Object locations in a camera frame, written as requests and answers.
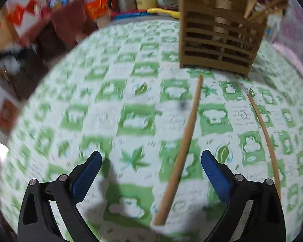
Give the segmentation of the pink floral quilt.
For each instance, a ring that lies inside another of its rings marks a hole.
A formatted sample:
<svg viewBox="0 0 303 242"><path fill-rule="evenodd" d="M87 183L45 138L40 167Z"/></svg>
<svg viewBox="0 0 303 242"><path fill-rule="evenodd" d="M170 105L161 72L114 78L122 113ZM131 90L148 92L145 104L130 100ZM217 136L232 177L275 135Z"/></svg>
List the pink floral quilt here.
<svg viewBox="0 0 303 242"><path fill-rule="evenodd" d="M297 0L288 0L288 8L273 43L303 78L303 8Z"/></svg>

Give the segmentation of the red patterned box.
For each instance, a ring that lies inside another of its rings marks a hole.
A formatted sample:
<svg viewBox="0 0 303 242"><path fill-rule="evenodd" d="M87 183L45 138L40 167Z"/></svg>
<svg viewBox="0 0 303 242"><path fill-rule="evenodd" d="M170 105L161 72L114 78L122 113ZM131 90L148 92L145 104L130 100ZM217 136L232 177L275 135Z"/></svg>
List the red patterned box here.
<svg viewBox="0 0 303 242"><path fill-rule="evenodd" d="M19 108L5 98L0 107L0 131L6 136L11 133L18 114Z"/></svg>

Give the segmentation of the yellow plastic utensil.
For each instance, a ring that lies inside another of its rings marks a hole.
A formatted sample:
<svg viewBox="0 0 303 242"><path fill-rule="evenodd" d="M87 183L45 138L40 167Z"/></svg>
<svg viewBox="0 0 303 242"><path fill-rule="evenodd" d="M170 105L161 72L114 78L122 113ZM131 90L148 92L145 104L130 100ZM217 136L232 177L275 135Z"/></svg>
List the yellow plastic utensil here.
<svg viewBox="0 0 303 242"><path fill-rule="evenodd" d="M169 15L174 19L180 19L181 13L178 11L166 10L161 8L150 8L147 10L148 14L165 14Z"/></svg>

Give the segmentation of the wooden chopstick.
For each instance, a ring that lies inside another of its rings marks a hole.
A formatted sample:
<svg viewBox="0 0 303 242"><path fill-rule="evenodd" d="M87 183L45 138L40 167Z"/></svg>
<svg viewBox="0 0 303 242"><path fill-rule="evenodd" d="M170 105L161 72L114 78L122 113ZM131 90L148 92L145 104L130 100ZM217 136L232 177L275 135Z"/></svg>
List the wooden chopstick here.
<svg viewBox="0 0 303 242"><path fill-rule="evenodd" d="M285 0L271 0L268 5L266 5L261 11L255 12L253 15L251 15L248 20L249 21L254 21L257 18L259 18L261 15L265 14L268 12L269 9L273 8L277 4L284 2Z"/></svg>
<svg viewBox="0 0 303 242"><path fill-rule="evenodd" d="M276 159L276 154L274 151L274 147L272 144L272 141L270 139L269 133L267 131L267 128L265 126L265 123L262 119L261 113L259 112L259 109L255 103L255 101L253 100L252 96L250 93L247 94L249 101L251 102L251 105L255 111L255 114L258 117L259 123L262 127L263 133L264 133L264 137L265 137L265 141L267 142L267 147L268 147L268 151L269 151L269 156L270 156L270 160L271 160L271 166L272 166L272 171L273 171L273 176L274 176L274 180L275 180L275 186L279 195L279 198L281 199L281 185L280 185L280 177L279 177L279 168L278 168L278 162Z"/></svg>
<svg viewBox="0 0 303 242"><path fill-rule="evenodd" d="M257 1L258 0L247 0L245 12L244 12L244 18L247 19L250 16Z"/></svg>
<svg viewBox="0 0 303 242"><path fill-rule="evenodd" d="M177 153L176 160L173 165L171 177L167 183L164 195L162 196L162 200L159 204L158 213L153 221L154 226L164 226L166 224L175 195L177 193L177 189L181 181L184 165L190 148L190 143L193 138L202 84L203 77L202 75L199 75L191 112L189 114L188 121L184 130L179 152Z"/></svg>

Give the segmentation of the green white patterned tablecloth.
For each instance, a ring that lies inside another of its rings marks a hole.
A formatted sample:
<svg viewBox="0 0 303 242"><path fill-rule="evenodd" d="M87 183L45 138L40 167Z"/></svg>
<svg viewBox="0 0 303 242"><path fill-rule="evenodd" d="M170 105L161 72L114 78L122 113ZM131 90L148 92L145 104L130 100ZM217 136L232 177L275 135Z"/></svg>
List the green white patterned tablecloth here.
<svg viewBox="0 0 303 242"><path fill-rule="evenodd" d="M78 210L101 241L202 241L224 204L205 175L209 150L251 181L273 176L275 150L286 238L303 222L303 79L267 42L247 77L180 68L179 24L144 21L95 33L56 64L8 141L0 208L12 228L29 180L54 181L99 151L102 168ZM154 226L195 96L203 84L181 181L164 226Z"/></svg>

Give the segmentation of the stainless steel kettle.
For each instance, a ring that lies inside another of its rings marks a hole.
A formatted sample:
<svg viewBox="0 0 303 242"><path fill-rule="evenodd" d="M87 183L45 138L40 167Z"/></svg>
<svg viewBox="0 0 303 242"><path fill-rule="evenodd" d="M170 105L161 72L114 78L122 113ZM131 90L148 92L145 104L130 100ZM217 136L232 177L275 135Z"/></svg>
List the stainless steel kettle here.
<svg viewBox="0 0 303 242"><path fill-rule="evenodd" d="M136 0L108 0L108 7L116 13L129 13L137 10Z"/></svg>

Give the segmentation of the wooden slatted utensil holder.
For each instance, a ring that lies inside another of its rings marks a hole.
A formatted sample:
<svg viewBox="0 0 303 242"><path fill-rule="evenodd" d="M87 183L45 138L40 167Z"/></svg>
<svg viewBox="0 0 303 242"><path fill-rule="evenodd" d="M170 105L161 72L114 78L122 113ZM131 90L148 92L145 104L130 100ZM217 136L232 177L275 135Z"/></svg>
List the wooden slatted utensil holder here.
<svg viewBox="0 0 303 242"><path fill-rule="evenodd" d="M245 16L248 0L179 0L179 62L248 77L265 24Z"/></svg>

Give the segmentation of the cream cooking pot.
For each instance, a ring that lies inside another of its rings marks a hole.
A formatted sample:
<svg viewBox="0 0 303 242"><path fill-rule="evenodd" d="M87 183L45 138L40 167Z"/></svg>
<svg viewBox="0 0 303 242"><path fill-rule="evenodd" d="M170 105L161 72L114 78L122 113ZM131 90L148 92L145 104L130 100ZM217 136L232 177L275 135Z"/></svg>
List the cream cooking pot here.
<svg viewBox="0 0 303 242"><path fill-rule="evenodd" d="M139 11L146 11L158 6L157 0L136 0L136 4Z"/></svg>

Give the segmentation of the pile of dark clothes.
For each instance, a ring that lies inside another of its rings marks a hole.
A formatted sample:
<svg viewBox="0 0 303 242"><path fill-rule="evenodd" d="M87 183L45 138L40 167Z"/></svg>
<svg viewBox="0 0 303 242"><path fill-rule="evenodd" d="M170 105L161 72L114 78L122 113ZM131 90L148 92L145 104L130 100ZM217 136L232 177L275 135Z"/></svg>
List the pile of dark clothes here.
<svg viewBox="0 0 303 242"><path fill-rule="evenodd" d="M42 59L34 47L14 47L0 51L0 74L17 76L23 74L29 78L42 67Z"/></svg>

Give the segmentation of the dark red cloth covered table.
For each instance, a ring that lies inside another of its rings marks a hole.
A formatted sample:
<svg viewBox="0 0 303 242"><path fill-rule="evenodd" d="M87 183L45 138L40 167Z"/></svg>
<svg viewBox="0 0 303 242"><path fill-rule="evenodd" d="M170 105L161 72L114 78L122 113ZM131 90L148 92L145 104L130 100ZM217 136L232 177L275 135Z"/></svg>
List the dark red cloth covered table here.
<svg viewBox="0 0 303 242"><path fill-rule="evenodd" d="M19 37L21 46L35 45L43 59L51 59L77 46L98 29L86 12L84 0L73 0L33 24Z"/></svg>

